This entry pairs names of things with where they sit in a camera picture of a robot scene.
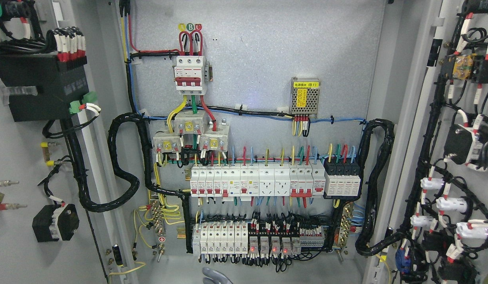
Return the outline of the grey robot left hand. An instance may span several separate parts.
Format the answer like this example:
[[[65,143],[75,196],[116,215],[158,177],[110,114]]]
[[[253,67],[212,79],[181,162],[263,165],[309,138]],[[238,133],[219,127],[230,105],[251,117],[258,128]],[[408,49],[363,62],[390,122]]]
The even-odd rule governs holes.
[[[233,284],[233,282],[220,271],[203,267],[203,284]]]

